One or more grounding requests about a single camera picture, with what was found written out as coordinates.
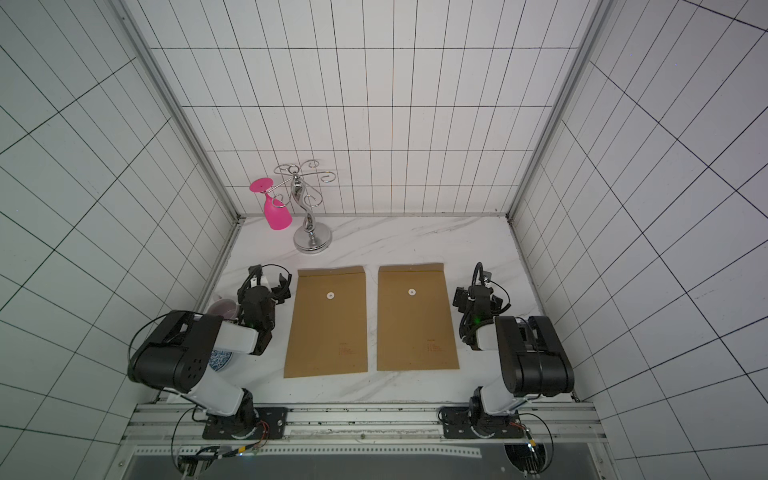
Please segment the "brown file bag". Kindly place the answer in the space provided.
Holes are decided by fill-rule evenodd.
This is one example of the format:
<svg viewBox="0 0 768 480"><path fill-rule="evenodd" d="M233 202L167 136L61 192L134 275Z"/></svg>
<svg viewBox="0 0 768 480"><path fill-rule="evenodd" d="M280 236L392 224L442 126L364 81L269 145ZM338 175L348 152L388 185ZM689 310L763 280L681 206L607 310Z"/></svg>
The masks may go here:
<svg viewBox="0 0 768 480"><path fill-rule="evenodd" d="M376 357L379 371L459 368L443 264L379 268Z"/></svg>
<svg viewBox="0 0 768 480"><path fill-rule="evenodd" d="M300 270L284 376L364 373L367 346L364 268Z"/></svg>

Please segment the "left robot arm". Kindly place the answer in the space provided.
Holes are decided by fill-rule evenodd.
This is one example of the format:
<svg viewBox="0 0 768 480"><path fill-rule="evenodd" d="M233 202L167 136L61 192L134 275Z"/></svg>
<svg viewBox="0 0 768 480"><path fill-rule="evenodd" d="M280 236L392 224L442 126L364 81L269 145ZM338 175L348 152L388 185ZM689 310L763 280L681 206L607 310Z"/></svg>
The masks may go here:
<svg viewBox="0 0 768 480"><path fill-rule="evenodd" d="M237 291L238 317L172 310L128 361L134 383L169 390L202 408L207 416L202 438L264 442L284 435L287 409L257 407L253 395L210 366L215 351L260 356L272 339L276 306L290 297L292 275L284 270L272 287L253 266Z"/></svg>

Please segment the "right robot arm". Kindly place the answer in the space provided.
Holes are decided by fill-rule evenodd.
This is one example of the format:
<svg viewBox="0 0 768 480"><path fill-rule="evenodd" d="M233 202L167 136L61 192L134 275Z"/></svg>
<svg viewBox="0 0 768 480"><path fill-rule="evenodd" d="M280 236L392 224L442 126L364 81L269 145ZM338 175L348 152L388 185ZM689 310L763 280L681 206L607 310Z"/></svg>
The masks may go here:
<svg viewBox="0 0 768 480"><path fill-rule="evenodd" d="M511 304L495 295L494 285L475 279L454 294L452 304L462 314L460 339L474 351L497 353L500 375L477 387L467 406L438 411L447 439L529 439L520 407L533 397L574 389L571 362L549 317L510 316Z"/></svg>

